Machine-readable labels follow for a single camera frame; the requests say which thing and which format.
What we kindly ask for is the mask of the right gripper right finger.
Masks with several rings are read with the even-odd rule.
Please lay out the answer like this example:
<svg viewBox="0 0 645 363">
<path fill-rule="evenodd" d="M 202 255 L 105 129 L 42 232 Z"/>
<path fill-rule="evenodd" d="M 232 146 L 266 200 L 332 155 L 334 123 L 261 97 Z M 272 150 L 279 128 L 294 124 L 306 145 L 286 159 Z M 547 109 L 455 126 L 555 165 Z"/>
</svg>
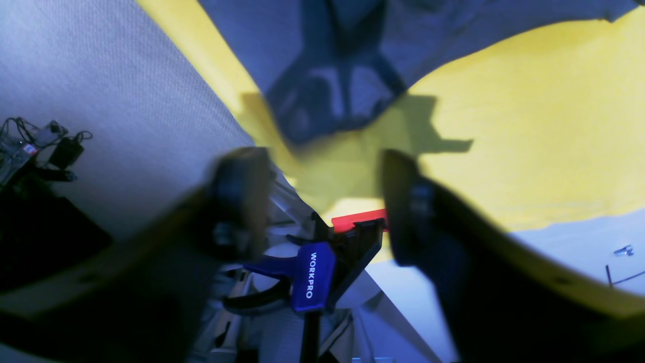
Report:
<svg viewBox="0 0 645 363">
<path fill-rule="evenodd" d="M 394 259 L 433 283 L 463 362 L 643 362 L 643 298 L 523 246 L 402 152 L 380 182 Z"/>
</svg>

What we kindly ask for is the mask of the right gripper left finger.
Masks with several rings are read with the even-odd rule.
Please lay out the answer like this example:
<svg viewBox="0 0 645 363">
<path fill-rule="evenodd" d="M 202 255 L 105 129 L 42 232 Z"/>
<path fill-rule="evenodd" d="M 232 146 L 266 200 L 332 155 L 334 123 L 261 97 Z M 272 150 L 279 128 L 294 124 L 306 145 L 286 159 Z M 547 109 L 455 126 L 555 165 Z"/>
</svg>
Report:
<svg viewBox="0 0 645 363">
<path fill-rule="evenodd" d="M 269 152 L 243 147 L 131 240 L 2 293 L 2 344 L 59 362 L 183 362 L 226 264 L 266 248 Z"/>
</svg>

